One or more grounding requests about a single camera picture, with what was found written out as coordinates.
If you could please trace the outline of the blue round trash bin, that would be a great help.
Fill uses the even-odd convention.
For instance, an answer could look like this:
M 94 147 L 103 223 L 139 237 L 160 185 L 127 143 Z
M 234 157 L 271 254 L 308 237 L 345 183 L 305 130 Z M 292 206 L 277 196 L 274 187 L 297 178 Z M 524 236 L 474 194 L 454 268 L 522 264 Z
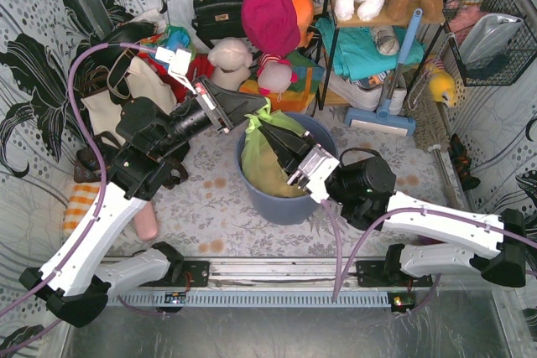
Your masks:
M 297 112 L 286 112 L 285 115 L 295 119 L 306 130 L 310 131 L 315 140 L 334 157 L 339 156 L 334 137 L 329 130 L 313 117 Z M 280 226 L 292 226 L 306 221 L 320 206 L 309 195 L 295 198 L 280 198 L 257 190 L 242 173 L 242 151 L 246 135 L 243 134 L 237 141 L 235 149 L 235 165 L 239 178 L 246 185 L 248 201 L 265 220 Z

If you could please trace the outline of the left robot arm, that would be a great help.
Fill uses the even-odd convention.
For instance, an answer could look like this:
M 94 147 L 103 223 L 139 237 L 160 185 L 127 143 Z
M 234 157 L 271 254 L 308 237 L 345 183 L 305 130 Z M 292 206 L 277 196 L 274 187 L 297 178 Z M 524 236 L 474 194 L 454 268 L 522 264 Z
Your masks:
M 170 178 L 179 148 L 209 127 L 230 132 L 267 104 L 262 96 L 225 90 L 206 77 L 191 90 L 193 97 L 171 113 L 143 96 L 123 106 L 116 131 L 125 143 L 102 170 L 94 207 L 47 263 L 21 274 L 21 284 L 34 290 L 56 318 L 84 327 L 111 298 L 146 283 L 175 285 L 187 278 L 183 256 L 163 241 L 109 267 L 101 261 L 126 224 Z

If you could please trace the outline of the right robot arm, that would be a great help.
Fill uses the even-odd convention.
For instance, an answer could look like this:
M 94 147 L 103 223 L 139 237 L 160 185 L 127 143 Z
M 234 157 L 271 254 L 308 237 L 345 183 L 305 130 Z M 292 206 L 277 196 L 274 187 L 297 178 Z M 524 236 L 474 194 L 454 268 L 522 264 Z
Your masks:
M 260 132 L 275 152 L 289 184 L 322 204 L 333 200 L 341 215 L 365 236 L 375 230 L 409 232 L 434 244 L 397 244 L 388 249 L 382 280 L 397 283 L 431 274 L 475 272 L 493 284 L 526 284 L 525 251 L 535 247 L 526 236 L 521 212 L 475 214 L 427 203 L 395 190 L 396 176 L 376 151 L 345 165 L 308 132 L 298 135 L 262 122 Z

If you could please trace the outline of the green trash bag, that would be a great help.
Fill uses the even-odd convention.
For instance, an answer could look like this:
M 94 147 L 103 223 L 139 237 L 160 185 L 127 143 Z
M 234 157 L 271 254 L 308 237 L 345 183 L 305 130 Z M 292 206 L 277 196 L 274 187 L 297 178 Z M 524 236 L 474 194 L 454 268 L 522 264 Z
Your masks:
M 305 128 L 294 118 L 281 111 L 271 111 L 271 101 L 265 97 L 265 105 L 253 114 L 247 114 L 248 126 L 245 130 L 245 143 L 241 153 L 242 173 L 257 190 L 281 198 L 296 198 L 307 195 L 297 185 L 288 185 L 288 175 L 280 167 L 277 156 L 267 139 L 261 133 L 262 122 L 270 123 L 303 135 Z

